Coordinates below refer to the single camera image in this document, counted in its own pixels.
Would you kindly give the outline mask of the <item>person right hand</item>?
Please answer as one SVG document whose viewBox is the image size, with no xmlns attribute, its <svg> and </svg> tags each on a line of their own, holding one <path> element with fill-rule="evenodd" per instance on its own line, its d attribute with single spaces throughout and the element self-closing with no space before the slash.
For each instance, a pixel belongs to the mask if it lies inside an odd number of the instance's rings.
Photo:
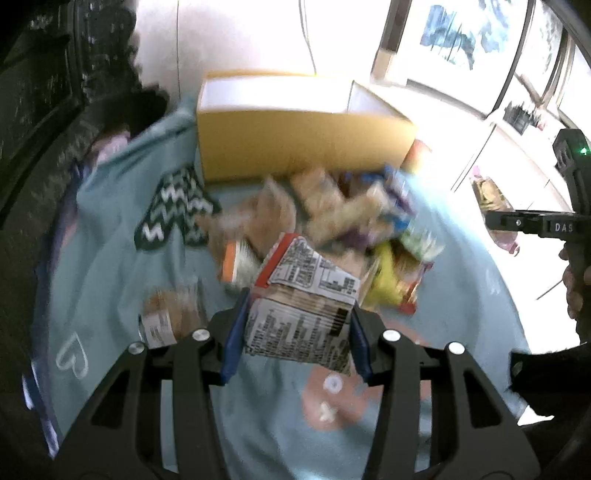
<svg viewBox="0 0 591 480">
<path fill-rule="evenodd" d="M 590 303 L 590 297 L 585 296 L 585 288 L 577 282 L 576 276 L 573 274 L 566 247 L 562 248 L 559 257 L 561 260 L 568 262 L 568 266 L 562 275 L 562 283 L 566 288 L 568 316 L 576 323 L 576 333 L 579 337 L 580 343 L 589 343 L 590 317 L 583 314 L 583 308 L 586 303 Z"/>
</svg>

